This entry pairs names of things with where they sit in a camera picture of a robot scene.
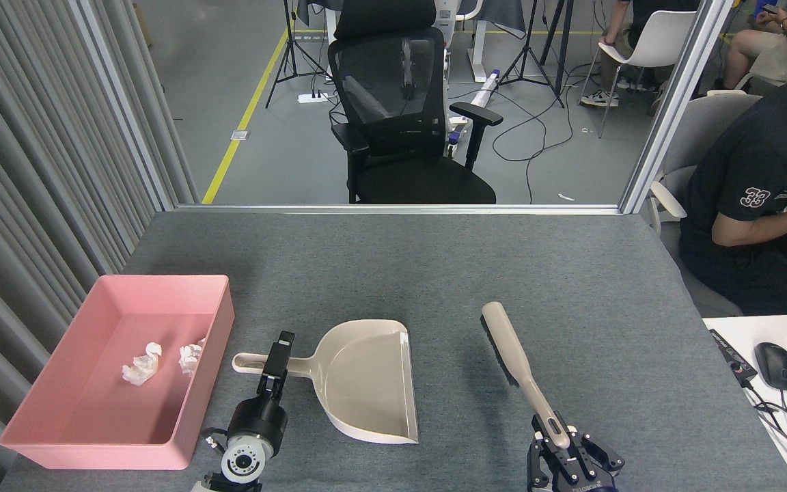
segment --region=beige dustpan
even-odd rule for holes
[[[236,354],[232,368],[260,374],[266,355]],[[382,444],[417,444],[409,333],[394,320],[337,325],[308,359],[291,357],[288,374],[309,377],[338,430]]]

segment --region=yellow floor line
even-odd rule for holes
[[[238,122],[238,128],[236,130],[244,130],[247,128],[247,123],[251,121],[253,110],[256,109],[257,103],[260,101],[260,96],[263,94],[263,90],[266,88],[266,82],[268,82],[269,76],[272,75],[272,69],[275,68],[275,62],[281,55],[281,50],[284,49],[285,41],[287,41],[287,30],[281,33],[281,39],[278,40],[278,46],[275,47],[275,52],[273,52],[272,57],[269,58],[269,63],[266,64],[266,70],[263,71],[263,75],[260,77],[260,81],[257,83],[257,88],[253,91],[251,102],[247,104],[245,114],[241,116],[241,121]],[[218,166],[218,171],[215,172],[215,177],[212,179],[212,184],[208,186],[206,196],[202,199],[203,203],[212,203],[215,201],[215,196],[218,194],[218,189],[221,188],[221,183],[224,180],[224,176],[227,175],[227,170],[229,169],[229,165],[232,162],[232,157],[235,155],[235,150],[238,149],[238,143],[240,142],[241,140],[230,141],[229,147],[227,147],[227,152],[224,153],[224,159],[221,159],[221,165]]]
[[[294,29],[294,34],[300,33],[312,33],[312,32],[326,32],[326,29]],[[469,34],[472,35],[472,31],[454,31],[455,34]],[[501,29],[489,29],[484,32],[485,34],[510,34],[510,32],[503,31]],[[601,31],[569,31],[570,34],[596,34],[600,36],[603,34]],[[534,31],[534,34],[549,34],[548,31]],[[563,31],[555,31],[555,34],[563,34]]]

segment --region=crumpled tissue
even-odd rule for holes
[[[159,343],[151,342],[144,348],[146,355],[132,358],[132,367],[123,366],[123,379],[135,386],[141,386],[151,376],[156,374],[160,366],[160,357],[163,355],[163,348]]]
[[[206,339],[202,339],[197,343],[182,346],[180,349],[181,358],[178,359],[182,374],[193,376],[196,373],[196,364],[199,364],[199,356],[202,355],[202,348],[205,345]]]

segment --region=floor outlet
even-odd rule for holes
[[[329,96],[330,94],[327,94],[325,92],[322,92],[321,94],[299,94],[299,99],[297,100],[299,100],[300,104],[321,103],[321,102],[323,103],[325,102],[325,100],[327,100]]]

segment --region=pink tray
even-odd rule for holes
[[[99,278],[0,444],[46,468],[184,469],[233,320],[223,275]],[[195,376],[182,374],[178,349],[202,338]],[[121,367],[148,342],[163,346],[159,371],[134,386]]]

